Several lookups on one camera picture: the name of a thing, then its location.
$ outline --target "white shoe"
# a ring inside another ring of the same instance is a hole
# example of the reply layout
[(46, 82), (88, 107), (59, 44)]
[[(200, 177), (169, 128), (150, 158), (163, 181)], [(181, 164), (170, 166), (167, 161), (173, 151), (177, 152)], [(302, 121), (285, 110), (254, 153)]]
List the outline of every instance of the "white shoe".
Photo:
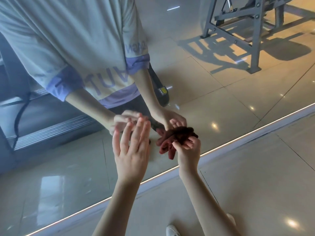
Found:
[(166, 227), (166, 236), (180, 236), (176, 227), (172, 224)]
[(235, 222), (234, 217), (231, 214), (226, 214), (226, 215), (232, 221), (232, 224), (234, 224), (234, 226), (236, 226), (236, 222)]

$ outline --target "black pants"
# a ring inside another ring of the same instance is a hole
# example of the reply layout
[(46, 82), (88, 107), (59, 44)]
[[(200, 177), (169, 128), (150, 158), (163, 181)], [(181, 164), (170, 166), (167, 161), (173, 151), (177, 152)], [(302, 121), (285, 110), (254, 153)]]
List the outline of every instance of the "black pants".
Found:
[(120, 105), (114, 108), (110, 108), (109, 110), (119, 115), (122, 114), (125, 110), (136, 111), (136, 112), (142, 113), (144, 116), (149, 117), (149, 121), (151, 122), (151, 127), (154, 131), (156, 131), (157, 128), (164, 128), (163, 124), (159, 123), (158, 121), (152, 118), (150, 111), (141, 95), (129, 101), (128, 103), (125, 103), (123, 105)]

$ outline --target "person's right hand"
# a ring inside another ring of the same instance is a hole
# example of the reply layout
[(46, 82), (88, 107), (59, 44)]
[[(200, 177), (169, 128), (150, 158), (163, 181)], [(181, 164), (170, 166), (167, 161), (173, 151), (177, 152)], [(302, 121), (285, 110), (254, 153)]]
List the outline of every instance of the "person's right hand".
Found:
[(115, 129), (122, 132), (125, 129), (128, 122), (133, 122), (134, 126), (136, 126), (138, 119), (141, 117), (144, 118), (144, 120), (148, 119), (148, 117), (143, 116), (142, 113), (131, 110), (125, 110), (121, 115), (114, 116), (108, 128), (109, 133), (113, 135)]
[(131, 135), (133, 126), (132, 122), (127, 123), (120, 142), (118, 129), (114, 131), (113, 135), (113, 151), (118, 173), (117, 182), (123, 185), (140, 185), (149, 162), (151, 123), (140, 117)]
[(173, 142), (173, 146), (178, 152), (179, 174), (197, 173), (200, 158), (200, 140), (196, 137), (189, 137), (183, 145), (179, 142)]

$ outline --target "treadmill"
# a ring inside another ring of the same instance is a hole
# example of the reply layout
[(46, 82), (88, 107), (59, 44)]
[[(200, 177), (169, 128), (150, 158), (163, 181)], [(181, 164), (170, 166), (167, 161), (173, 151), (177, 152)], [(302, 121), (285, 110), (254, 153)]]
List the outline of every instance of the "treadmill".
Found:
[[(0, 33), (0, 174), (28, 158), (104, 127), (67, 102), (43, 89), (26, 72)], [(161, 106), (169, 94), (151, 65), (149, 73)]]

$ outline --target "dark red glove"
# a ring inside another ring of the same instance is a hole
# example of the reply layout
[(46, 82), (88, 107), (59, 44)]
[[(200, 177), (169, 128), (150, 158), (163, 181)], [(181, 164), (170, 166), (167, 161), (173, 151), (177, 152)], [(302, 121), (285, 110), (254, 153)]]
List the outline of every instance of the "dark red glove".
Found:
[(178, 141), (183, 145), (191, 136), (198, 138), (192, 127), (176, 127), (168, 131), (165, 131), (163, 128), (157, 128), (156, 131), (161, 136), (156, 142), (156, 145), (160, 147), (160, 154), (168, 152), (168, 158), (171, 160), (174, 159), (176, 153), (176, 149), (172, 144), (174, 141)]

